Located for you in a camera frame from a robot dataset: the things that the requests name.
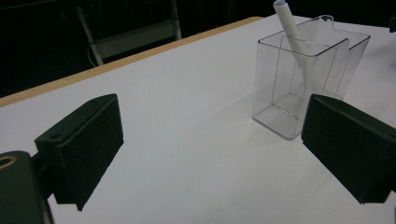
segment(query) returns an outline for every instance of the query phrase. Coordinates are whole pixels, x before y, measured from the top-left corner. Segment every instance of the tabletop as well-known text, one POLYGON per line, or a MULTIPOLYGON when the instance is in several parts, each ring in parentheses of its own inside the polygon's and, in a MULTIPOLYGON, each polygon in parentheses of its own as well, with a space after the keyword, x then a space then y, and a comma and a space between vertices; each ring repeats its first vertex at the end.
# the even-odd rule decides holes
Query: tabletop
MULTIPOLYGON (((371 36, 345 101, 396 127, 396 36, 335 28, 371 36)), ((2 99, 0 152, 33 156, 49 127, 116 93, 125 143, 82 212, 49 198, 56 223, 394 223, 393 192, 359 204, 300 138, 251 118, 257 41, 280 30, 276 16, 242 21, 2 99)))

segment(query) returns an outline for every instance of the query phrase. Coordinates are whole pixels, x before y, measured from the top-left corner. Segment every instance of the wooden table edge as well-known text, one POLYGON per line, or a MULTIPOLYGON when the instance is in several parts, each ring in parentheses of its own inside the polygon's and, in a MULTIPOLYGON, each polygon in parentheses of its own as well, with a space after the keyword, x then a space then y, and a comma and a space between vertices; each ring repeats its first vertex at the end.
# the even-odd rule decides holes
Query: wooden table edge
POLYGON ((149 50, 137 53, 135 55, 131 55, 129 57, 117 60, 112 63, 106 63, 102 66, 94 67, 92 69, 74 74, 69 77, 57 79, 55 81, 52 81, 52 82, 49 82, 49 83, 46 83, 46 84, 43 84, 43 85, 40 85, 37 87, 33 87, 32 89, 20 91, 20 92, 5 96, 3 98, 0 98, 0 107, 6 106, 6 105, 11 105, 11 104, 17 103, 19 101, 26 100, 26 99, 32 98, 34 96, 49 92, 49 91, 54 91, 54 90, 60 89, 62 87, 71 85, 71 84, 79 82, 81 80, 84 80, 84 79, 87 79, 90 77, 95 77, 95 76, 98 76, 105 72, 108 72, 110 70, 122 67, 129 63, 138 62, 138 61, 146 59, 150 56, 165 52, 169 49, 175 49, 180 46, 190 44, 194 41, 198 41, 198 40, 210 37, 212 35, 217 35, 217 34, 232 30, 234 28, 249 24, 251 22, 258 21, 260 19, 262 19, 262 17, 250 17, 250 18, 247 18, 247 19, 244 19, 241 21, 236 21, 236 22, 224 25, 224 26, 220 26, 213 30, 209 30, 209 31, 200 33, 198 35, 192 35, 192 36, 180 39, 178 41, 159 46, 158 48, 155 48, 155 49, 149 49, 149 50))

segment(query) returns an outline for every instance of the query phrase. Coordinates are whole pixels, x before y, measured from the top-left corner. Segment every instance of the transparent acrylic box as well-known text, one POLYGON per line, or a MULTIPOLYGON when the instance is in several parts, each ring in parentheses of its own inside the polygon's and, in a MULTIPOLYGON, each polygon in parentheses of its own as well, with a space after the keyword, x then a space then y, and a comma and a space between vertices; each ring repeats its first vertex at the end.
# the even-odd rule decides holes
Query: transparent acrylic box
POLYGON ((343 99, 369 35, 335 30, 331 16, 297 25, 301 39, 284 32, 259 40, 253 119, 291 140, 303 128, 312 93, 343 99))

